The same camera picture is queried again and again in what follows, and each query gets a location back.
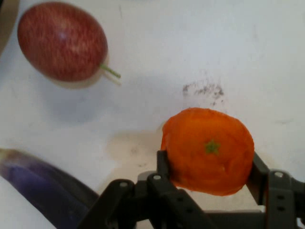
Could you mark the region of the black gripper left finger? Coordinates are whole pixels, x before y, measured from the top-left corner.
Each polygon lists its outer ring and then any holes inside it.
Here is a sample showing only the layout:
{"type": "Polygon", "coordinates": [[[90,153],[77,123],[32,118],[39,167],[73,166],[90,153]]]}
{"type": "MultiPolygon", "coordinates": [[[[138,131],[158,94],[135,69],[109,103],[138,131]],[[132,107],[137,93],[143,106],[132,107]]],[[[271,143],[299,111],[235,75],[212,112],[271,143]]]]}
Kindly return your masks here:
{"type": "Polygon", "coordinates": [[[166,151],[157,152],[157,169],[133,183],[112,181],[83,218],[80,229],[133,229],[149,220],[155,229],[213,229],[195,201],[170,181],[166,151]]]}

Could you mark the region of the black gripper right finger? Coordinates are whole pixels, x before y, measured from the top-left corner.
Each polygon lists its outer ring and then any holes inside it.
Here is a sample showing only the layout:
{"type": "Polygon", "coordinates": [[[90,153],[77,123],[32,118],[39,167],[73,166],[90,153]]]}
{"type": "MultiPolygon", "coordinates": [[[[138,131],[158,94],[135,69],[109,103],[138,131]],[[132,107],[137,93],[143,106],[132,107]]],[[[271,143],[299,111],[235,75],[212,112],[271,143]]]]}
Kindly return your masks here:
{"type": "Polygon", "coordinates": [[[257,153],[246,183],[253,199],[265,207],[265,229],[298,229],[305,221],[305,184],[288,172],[269,169],[257,153]]]}

